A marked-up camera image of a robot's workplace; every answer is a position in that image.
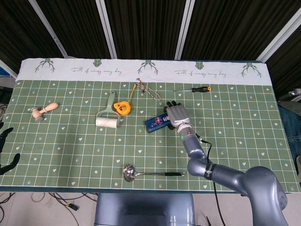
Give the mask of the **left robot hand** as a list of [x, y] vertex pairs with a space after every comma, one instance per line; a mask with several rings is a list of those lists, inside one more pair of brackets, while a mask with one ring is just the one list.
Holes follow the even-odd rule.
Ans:
[[[0, 135], [0, 152], [2, 152], [2, 150], [3, 150], [4, 144], [6, 142], [6, 137], [8, 136], [8, 134], [10, 132], [12, 132], [13, 129], [14, 128], [11, 127], [11, 128], [8, 128], [8, 129], [4, 130], [1, 133], [1, 135]], [[0, 175], [2, 176], [5, 173], [12, 170], [13, 168], [15, 168], [17, 166], [17, 164], [19, 163], [20, 157], [21, 157], [21, 155], [19, 153], [15, 154], [15, 156], [13, 158], [13, 161], [10, 164], [0, 168]]]

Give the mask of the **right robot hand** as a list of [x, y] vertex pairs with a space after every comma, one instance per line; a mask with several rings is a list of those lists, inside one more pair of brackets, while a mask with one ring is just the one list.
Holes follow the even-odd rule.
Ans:
[[164, 107], [164, 113], [167, 113], [170, 123], [168, 128], [170, 130], [178, 129], [182, 124], [190, 124], [190, 118], [186, 111], [186, 108], [181, 103], [173, 101], [167, 101]]

